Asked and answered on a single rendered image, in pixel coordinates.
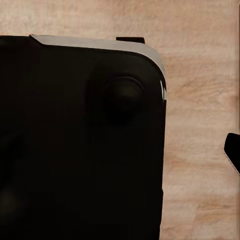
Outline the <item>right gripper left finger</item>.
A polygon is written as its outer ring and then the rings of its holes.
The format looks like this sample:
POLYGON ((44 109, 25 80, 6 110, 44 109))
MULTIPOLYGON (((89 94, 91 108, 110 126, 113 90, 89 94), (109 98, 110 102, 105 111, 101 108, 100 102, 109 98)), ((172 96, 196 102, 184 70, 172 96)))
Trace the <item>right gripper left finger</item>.
POLYGON ((0 193, 26 152, 21 133, 0 138, 0 193))

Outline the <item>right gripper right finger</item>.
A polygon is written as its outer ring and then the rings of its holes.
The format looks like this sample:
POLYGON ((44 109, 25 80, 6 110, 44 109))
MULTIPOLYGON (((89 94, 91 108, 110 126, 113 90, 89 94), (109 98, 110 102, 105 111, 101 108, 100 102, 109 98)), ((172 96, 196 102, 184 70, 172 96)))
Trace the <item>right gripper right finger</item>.
POLYGON ((240 173, 240 135, 229 133, 227 135, 224 151, 240 173))

